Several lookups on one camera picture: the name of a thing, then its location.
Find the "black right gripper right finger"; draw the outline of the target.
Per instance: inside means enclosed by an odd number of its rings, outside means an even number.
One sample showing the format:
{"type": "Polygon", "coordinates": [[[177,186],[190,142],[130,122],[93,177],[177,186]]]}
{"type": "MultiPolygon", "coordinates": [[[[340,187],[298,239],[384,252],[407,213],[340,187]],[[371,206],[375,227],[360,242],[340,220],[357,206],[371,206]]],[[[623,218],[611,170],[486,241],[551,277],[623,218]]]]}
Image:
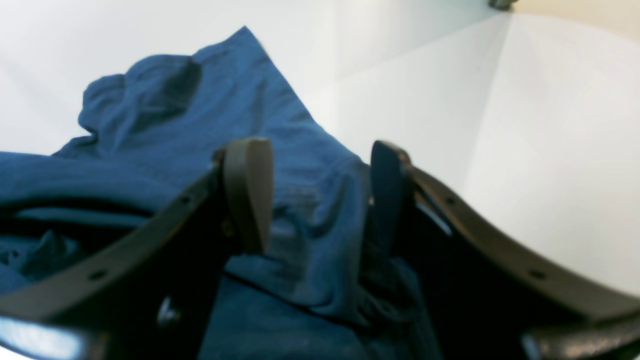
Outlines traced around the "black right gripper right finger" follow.
{"type": "Polygon", "coordinates": [[[390,141],[370,177],[377,235],[418,278],[439,360],[639,358],[637,295],[519,244],[390,141]]]}

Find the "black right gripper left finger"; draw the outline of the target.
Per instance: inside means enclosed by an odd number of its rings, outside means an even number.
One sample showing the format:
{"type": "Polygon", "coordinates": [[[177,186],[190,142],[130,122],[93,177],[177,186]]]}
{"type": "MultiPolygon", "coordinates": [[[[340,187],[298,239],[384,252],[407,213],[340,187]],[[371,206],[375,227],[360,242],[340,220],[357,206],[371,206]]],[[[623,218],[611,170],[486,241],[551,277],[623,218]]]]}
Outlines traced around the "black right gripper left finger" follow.
{"type": "Polygon", "coordinates": [[[274,153],[265,137],[212,168],[142,227],[1,298],[1,347],[26,360],[195,360],[229,258],[269,242],[274,153]]]}

